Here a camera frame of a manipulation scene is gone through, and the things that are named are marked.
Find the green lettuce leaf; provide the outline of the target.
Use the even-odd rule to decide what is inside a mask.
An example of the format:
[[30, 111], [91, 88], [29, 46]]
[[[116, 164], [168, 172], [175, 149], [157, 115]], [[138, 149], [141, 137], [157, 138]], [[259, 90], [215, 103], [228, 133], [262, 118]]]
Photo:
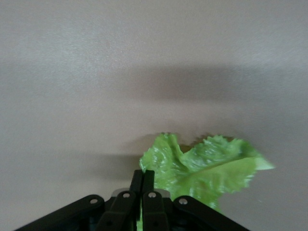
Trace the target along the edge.
[[[154, 188], [168, 191], [171, 200], [187, 195], [218, 212], [223, 194], [248, 187], [257, 171], [273, 168], [244, 140], [217, 135], [185, 151], [172, 133], [157, 136], [139, 164], [143, 174], [154, 171]], [[142, 225], [141, 214], [138, 231], [143, 231]]]

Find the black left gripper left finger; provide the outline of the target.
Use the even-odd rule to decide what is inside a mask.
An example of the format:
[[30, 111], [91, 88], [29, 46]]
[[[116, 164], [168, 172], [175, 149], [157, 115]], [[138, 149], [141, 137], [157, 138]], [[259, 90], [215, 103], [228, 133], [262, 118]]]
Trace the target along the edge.
[[136, 231], [142, 180], [142, 170], [135, 170], [130, 187], [108, 201], [91, 194], [14, 231]]

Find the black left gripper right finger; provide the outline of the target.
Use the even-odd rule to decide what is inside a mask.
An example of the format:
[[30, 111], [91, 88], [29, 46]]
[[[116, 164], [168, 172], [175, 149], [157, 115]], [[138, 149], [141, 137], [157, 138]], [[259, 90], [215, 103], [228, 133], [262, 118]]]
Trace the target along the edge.
[[143, 174], [143, 231], [250, 231], [198, 200], [154, 188], [154, 171]]

